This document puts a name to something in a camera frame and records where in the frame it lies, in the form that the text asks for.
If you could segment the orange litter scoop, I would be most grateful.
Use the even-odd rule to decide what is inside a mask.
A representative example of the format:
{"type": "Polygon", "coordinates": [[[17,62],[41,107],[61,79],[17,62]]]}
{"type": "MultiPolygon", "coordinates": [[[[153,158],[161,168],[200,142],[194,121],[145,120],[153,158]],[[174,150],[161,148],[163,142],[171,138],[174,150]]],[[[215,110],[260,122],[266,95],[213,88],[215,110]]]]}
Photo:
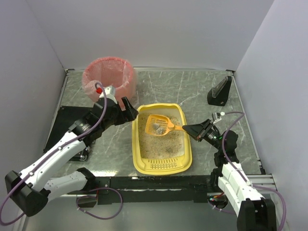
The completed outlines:
{"type": "Polygon", "coordinates": [[[172,131],[184,131],[180,125],[175,125],[171,120],[164,115],[154,115],[148,116],[145,132],[153,136],[165,136],[172,131]]]}

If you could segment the yellow litter box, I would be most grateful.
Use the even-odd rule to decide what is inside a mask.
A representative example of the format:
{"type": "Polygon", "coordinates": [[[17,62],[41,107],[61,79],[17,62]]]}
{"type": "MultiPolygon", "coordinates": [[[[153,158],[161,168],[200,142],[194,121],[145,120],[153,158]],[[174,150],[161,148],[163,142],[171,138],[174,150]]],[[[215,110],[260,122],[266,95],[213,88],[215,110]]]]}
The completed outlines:
{"type": "Polygon", "coordinates": [[[182,131],[172,131],[165,136],[153,136],[145,132],[148,116],[167,116],[176,125],[186,125],[183,110],[175,103],[141,105],[139,115],[132,122],[132,156],[136,170],[145,175],[172,175],[188,170],[192,164],[190,137],[182,131]],[[171,147],[174,153],[166,153],[171,147]]]}

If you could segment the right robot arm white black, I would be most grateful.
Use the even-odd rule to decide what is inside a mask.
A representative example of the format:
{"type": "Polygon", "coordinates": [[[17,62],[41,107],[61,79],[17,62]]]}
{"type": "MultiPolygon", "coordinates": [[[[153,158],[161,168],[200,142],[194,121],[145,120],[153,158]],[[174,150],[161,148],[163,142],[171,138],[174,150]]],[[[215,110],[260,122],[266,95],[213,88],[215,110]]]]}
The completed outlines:
{"type": "Polygon", "coordinates": [[[277,230],[275,204],[253,186],[236,156],[238,135],[230,129],[219,134],[209,119],[182,128],[196,141],[205,140],[217,148],[212,185],[220,188],[230,202],[237,216],[237,230],[277,230]]]}

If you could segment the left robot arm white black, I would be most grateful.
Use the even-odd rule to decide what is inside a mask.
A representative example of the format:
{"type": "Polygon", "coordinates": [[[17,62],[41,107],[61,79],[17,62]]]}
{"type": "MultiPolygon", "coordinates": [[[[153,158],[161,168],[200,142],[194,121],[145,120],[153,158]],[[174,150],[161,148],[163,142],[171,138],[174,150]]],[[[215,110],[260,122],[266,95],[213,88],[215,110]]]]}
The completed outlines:
{"type": "Polygon", "coordinates": [[[34,216],[54,198],[93,186],[95,176],[84,167],[64,177],[53,179],[52,176],[74,155],[100,138],[110,126],[122,125],[137,118],[138,111],[127,97],[123,97],[122,102],[125,110],[121,110],[111,96],[100,98],[39,160],[20,172],[12,170],[5,176],[8,197],[23,214],[34,216]]]}

